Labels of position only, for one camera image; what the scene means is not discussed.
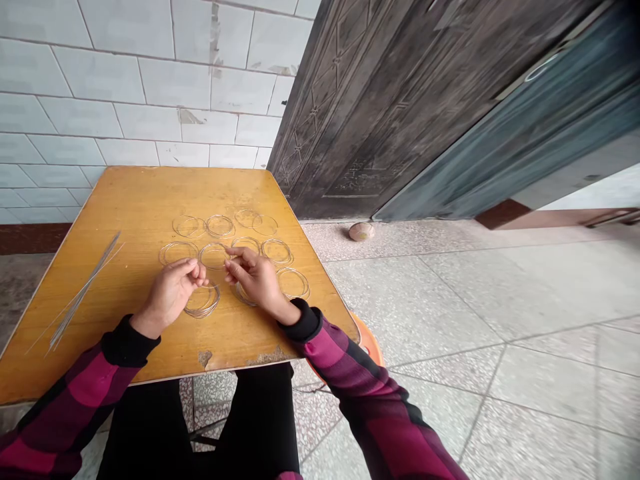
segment left hand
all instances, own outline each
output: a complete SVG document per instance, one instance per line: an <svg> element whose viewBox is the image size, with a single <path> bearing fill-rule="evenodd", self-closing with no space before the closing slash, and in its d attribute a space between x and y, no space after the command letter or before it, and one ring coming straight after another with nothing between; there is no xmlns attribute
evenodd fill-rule
<svg viewBox="0 0 640 480"><path fill-rule="evenodd" d="M198 260L183 258L158 274L142 309L129 321L137 332L156 339L184 310L191 294L209 284L207 268Z"/></svg>

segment right hand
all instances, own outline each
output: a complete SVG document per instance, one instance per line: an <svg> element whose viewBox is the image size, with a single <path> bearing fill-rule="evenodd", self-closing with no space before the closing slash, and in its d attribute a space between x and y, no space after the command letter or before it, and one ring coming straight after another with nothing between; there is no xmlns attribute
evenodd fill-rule
<svg viewBox="0 0 640 480"><path fill-rule="evenodd" d="M300 310L282 293L273 264L248 247L228 248L225 260L226 282L235 285L240 282L242 288L259 307L283 325L293 325L300 320Z"/></svg>

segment hand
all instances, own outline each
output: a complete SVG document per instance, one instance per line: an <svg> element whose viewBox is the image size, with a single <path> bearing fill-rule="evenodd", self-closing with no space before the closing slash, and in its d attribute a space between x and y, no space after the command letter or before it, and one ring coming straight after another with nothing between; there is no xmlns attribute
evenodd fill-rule
<svg viewBox="0 0 640 480"><path fill-rule="evenodd" d="M228 248L227 253L237 255L225 260L227 282L231 285L240 282L249 298L283 325L293 325L300 320L300 310L280 290L275 269L268 258L247 247Z"/></svg>
<svg viewBox="0 0 640 480"><path fill-rule="evenodd" d="M184 310L198 287L209 284L207 268L198 260L184 258L166 265L156 276L140 312L129 321L134 330L156 339Z"/></svg>

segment wooden door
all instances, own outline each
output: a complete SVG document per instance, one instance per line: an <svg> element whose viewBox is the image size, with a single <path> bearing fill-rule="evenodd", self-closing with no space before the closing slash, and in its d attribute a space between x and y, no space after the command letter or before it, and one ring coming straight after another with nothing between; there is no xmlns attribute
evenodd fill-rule
<svg viewBox="0 0 640 480"><path fill-rule="evenodd" d="M323 2L268 166L298 218L371 216L597 4Z"/></svg>

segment black cuff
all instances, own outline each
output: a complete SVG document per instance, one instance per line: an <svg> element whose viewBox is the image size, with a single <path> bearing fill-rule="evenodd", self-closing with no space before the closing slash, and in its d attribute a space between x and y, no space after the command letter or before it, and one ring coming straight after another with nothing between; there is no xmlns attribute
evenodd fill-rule
<svg viewBox="0 0 640 480"><path fill-rule="evenodd" d="M300 309L302 316L297 323L288 327L280 325L288 338L294 342L306 343L314 338L322 329L322 312L316 307L310 307L302 299L293 299L291 303Z"/></svg>
<svg viewBox="0 0 640 480"><path fill-rule="evenodd" d="M152 340L136 332L129 323L132 316L125 315L115 330L102 336L102 352L112 365L144 367L151 350L160 344L160 338Z"/></svg>

